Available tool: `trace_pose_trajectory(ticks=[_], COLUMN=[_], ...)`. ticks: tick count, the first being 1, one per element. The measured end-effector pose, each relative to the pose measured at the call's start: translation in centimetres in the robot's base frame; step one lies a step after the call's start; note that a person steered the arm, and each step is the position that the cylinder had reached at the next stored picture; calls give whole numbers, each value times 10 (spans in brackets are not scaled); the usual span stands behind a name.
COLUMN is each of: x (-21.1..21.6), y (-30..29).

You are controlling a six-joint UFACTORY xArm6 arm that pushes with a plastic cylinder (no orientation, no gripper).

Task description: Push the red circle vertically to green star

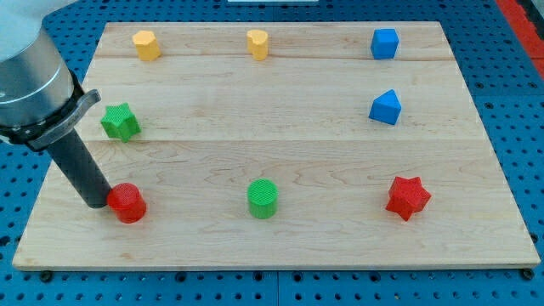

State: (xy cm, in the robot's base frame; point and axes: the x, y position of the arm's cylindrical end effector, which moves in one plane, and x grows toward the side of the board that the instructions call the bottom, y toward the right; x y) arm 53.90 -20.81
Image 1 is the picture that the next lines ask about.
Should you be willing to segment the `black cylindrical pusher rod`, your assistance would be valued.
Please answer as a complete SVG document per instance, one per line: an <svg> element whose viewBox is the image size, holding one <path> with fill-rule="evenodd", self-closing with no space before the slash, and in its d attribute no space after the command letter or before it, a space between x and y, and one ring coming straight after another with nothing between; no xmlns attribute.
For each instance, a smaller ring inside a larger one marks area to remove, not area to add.
<svg viewBox="0 0 544 306"><path fill-rule="evenodd" d="M75 130L49 145L47 152L90 208L107 205L111 186Z"/></svg>

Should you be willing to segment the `grey metal clamp flange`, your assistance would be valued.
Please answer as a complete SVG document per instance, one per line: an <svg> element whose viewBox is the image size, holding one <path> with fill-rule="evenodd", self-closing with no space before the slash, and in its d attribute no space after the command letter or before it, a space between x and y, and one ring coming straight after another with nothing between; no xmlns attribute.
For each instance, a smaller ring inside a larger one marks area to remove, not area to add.
<svg viewBox="0 0 544 306"><path fill-rule="evenodd" d="M32 151L45 150L70 133L87 111L101 101L97 89L85 92L76 74L71 71L74 89L71 97L52 115L38 123L22 127L1 126L1 141L9 145L25 145Z"/></svg>

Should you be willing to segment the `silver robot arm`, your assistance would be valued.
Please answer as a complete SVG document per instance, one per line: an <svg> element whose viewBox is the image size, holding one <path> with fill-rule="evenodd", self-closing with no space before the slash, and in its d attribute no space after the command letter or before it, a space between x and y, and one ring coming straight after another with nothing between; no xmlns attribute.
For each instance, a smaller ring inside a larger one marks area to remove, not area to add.
<svg viewBox="0 0 544 306"><path fill-rule="evenodd" d="M84 91L43 19L71 0L2 0L1 139L47 151L81 198L101 208L111 187L75 126L101 99Z"/></svg>

